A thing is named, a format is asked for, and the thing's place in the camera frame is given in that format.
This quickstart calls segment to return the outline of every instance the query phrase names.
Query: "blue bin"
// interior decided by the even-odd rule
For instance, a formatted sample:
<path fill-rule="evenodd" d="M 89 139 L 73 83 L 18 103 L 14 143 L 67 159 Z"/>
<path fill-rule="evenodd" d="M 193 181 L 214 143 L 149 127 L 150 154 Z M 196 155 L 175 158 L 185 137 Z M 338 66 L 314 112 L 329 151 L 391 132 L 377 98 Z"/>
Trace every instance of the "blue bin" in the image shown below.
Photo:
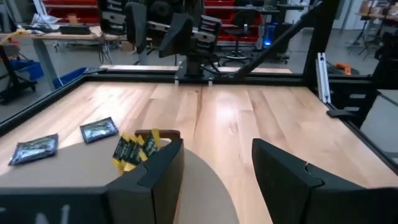
<path fill-rule="evenodd" d="M 11 60 L 10 63 L 15 71 L 28 73 L 30 81 L 37 80 L 44 75 L 40 62 L 33 60 Z"/>
<path fill-rule="evenodd" d="M 75 70 L 73 72 L 70 72 L 70 73 L 60 77 L 60 79 L 61 79 L 62 83 L 64 85 L 66 85 L 67 83 L 70 83 L 74 79 L 82 76 L 86 69 L 87 68 L 79 68 L 79 69 L 77 69 L 77 70 Z M 52 83 L 54 84 L 54 87 L 56 89 L 62 87 L 62 84 L 60 83 L 60 80 L 58 78 L 54 79 L 52 81 Z"/>

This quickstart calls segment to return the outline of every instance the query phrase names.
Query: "metal bracket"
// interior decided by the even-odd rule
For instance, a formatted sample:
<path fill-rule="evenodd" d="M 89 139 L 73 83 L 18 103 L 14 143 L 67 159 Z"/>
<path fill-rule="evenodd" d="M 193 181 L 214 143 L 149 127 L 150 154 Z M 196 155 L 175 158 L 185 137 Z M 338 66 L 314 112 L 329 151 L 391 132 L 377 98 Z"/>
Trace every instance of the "metal bracket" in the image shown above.
<path fill-rule="evenodd" d="M 328 69 L 325 53 L 318 53 L 317 61 L 318 97 L 323 103 L 331 103 Z"/>

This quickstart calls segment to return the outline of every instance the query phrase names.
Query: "stool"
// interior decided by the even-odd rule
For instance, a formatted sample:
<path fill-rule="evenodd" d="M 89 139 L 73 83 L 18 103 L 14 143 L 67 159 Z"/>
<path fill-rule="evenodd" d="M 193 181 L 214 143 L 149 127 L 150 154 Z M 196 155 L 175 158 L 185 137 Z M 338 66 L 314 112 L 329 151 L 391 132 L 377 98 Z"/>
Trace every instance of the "stool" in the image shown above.
<path fill-rule="evenodd" d="M 237 28 L 227 29 L 225 32 L 236 37 L 235 48 L 234 50 L 225 53 L 224 58 L 227 58 L 227 60 L 222 63 L 222 66 L 225 66 L 230 62 L 245 64 L 245 61 L 251 62 L 253 60 L 252 57 L 244 55 L 244 53 L 239 50 L 239 40 L 250 34 L 249 27 L 254 24 L 256 17 L 257 11 L 253 9 L 241 10 L 234 16 L 232 25 Z"/>

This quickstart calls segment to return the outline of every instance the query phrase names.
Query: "brown cardboard box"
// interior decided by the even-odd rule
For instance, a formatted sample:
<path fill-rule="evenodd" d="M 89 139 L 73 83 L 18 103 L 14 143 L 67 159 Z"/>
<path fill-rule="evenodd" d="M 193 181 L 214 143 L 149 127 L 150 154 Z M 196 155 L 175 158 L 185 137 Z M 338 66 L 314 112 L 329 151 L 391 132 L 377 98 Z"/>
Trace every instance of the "brown cardboard box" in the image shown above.
<path fill-rule="evenodd" d="M 123 52 L 131 52 L 134 50 L 134 46 L 127 41 L 122 41 L 122 51 Z"/>

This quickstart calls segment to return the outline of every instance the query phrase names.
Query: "wood grain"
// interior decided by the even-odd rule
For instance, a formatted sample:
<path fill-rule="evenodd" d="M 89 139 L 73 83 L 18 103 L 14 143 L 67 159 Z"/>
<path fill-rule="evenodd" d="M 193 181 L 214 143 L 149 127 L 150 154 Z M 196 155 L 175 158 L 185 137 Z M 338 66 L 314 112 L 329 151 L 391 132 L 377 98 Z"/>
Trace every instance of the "wood grain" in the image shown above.
<path fill-rule="evenodd" d="M 111 116 L 129 133 L 179 130 L 185 147 L 220 178 L 242 224 L 272 223 L 254 175 L 253 138 L 359 185 L 397 186 L 398 177 L 325 113 L 326 107 L 301 87 L 85 83 L 0 138 L 0 173 L 9 171 L 17 142 L 58 133 L 63 150 L 83 141 L 79 125 Z"/>
<path fill-rule="evenodd" d="M 109 70 L 132 70 L 132 71 L 177 71 L 177 66 L 159 66 L 159 65 L 102 65 L 100 68 L 107 68 Z M 221 72 L 236 72 L 239 67 L 219 67 Z M 288 68 L 255 68 L 252 73 L 292 73 Z"/>

